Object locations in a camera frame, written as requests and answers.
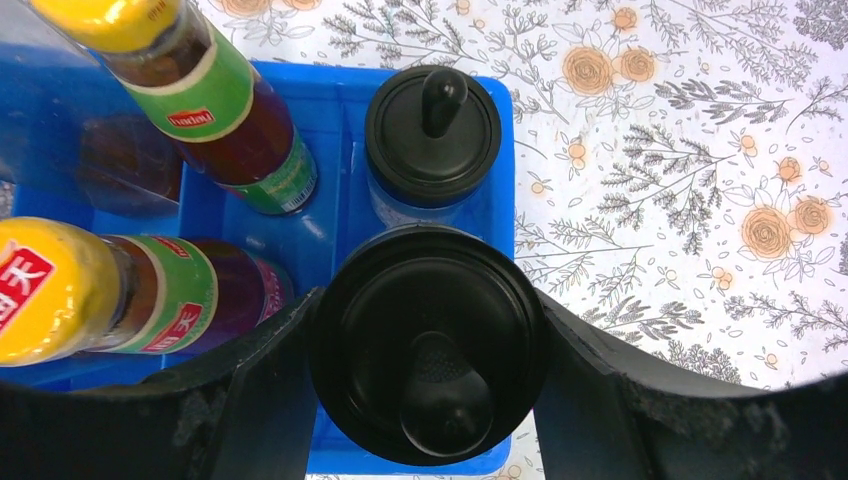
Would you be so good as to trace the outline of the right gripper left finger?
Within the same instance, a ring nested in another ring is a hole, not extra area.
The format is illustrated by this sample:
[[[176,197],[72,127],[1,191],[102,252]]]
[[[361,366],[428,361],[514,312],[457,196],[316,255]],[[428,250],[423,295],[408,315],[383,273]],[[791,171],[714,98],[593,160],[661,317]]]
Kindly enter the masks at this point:
[[[133,385],[1,387],[5,479],[302,479],[317,399],[312,289],[254,330]]]

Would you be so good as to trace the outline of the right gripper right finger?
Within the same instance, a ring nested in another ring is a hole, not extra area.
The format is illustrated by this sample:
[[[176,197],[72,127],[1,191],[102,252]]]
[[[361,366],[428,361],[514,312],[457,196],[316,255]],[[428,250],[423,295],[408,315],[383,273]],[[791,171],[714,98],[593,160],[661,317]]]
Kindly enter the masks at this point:
[[[701,375],[547,295],[550,363],[534,418],[549,479],[843,479],[847,377],[778,391]]]

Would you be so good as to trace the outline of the black-cap squeeze bottle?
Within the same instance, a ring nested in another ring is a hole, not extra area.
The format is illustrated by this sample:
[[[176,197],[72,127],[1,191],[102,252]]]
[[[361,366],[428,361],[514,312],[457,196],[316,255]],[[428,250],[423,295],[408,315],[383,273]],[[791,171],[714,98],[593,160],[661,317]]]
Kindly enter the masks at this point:
[[[408,224],[360,245],[310,320],[313,384],[350,440],[412,466],[492,449],[546,375],[548,323],[531,282],[483,240]]]
[[[377,217],[388,227],[451,223],[483,185],[501,144],[500,114],[476,79],[437,66],[393,74],[365,120]]]

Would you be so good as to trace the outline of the yellow-cap sauce bottle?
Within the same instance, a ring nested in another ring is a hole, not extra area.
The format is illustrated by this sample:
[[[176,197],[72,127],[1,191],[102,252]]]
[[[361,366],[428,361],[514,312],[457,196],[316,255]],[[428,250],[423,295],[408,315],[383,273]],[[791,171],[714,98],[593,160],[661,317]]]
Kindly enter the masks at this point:
[[[97,235],[40,217],[1,223],[1,363],[80,352],[214,349],[294,297],[285,270],[231,243]]]
[[[96,52],[187,163],[255,211],[284,215],[313,194],[318,169],[284,100],[187,1],[35,1]]]

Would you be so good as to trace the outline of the clear gold-cap bottle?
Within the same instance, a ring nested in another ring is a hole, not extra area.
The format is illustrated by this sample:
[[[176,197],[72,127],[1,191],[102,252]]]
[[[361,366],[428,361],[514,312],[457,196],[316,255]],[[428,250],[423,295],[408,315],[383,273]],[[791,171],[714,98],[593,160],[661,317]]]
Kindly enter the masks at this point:
[[[135,218],[176,214],[183,161],[83,47],[1,4],[1,180]]]

